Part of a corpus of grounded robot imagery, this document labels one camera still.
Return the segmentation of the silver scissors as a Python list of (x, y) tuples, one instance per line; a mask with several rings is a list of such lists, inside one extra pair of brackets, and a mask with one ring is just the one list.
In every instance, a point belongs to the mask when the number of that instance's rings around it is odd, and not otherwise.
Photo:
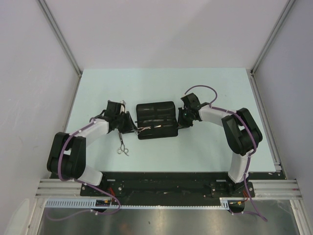
[(138, 127), (136, 130), (135, 130), (135, 133), (137, 135), (139, 135), (141, 132), (143, 131), (146, 131), (146, 130), (151, 130), (151, 129), (155, 129), (155, 128), (160, 128), (162, 127), (162, 125), (152, 125), (152, 126), (147, 126), (147, 127)]
[(124, 141), (123, 141), (123, 137), (122, 134), (119, 132), (118, 133), (119, 136), (119, 140), (120, 140), (120, 147), (117, 150), (117, 153), (120, 154), (125, 154), (126, 156), (129, 156), (129, 150), (125, 147)]

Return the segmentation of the long black barber comb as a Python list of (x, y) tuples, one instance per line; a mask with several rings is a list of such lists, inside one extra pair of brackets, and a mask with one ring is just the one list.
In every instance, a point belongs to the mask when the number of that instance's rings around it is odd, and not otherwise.
[(137, 109), (140, 111), (166, 111), (173, 109), (171, 102), (146, 103), (138, 104)]

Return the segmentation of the black zip tool case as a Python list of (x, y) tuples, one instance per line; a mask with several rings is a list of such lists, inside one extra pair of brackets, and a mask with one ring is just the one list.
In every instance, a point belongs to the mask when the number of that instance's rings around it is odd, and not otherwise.
[(152, 125), (162, 125), (160, 128), (146, 130), (138, 136), (139, 140), (151, 140), (159, 138), (170, 138), (178, 136), (176, 107), (172, 101), (173, 109), (166, 111), (140, 111), (136, 106), (137, 127), (147, 127)]

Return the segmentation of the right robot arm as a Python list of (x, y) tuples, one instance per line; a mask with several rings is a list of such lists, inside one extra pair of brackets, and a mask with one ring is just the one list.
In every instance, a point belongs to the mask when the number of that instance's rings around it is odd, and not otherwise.
[(231, 166), (225, 182), (225, 190), (230, 196), (238, 196), (247, 186), (248, 170), (252, 155), (255, 154), (263, 135), (250, 111), (241, 108), (237, 111), (200, 103), (194, 94), (181, 98), (178, 126), (188, 128), (194, 121), (205, 121), (224, 129), (227, 144), (232, 150)]

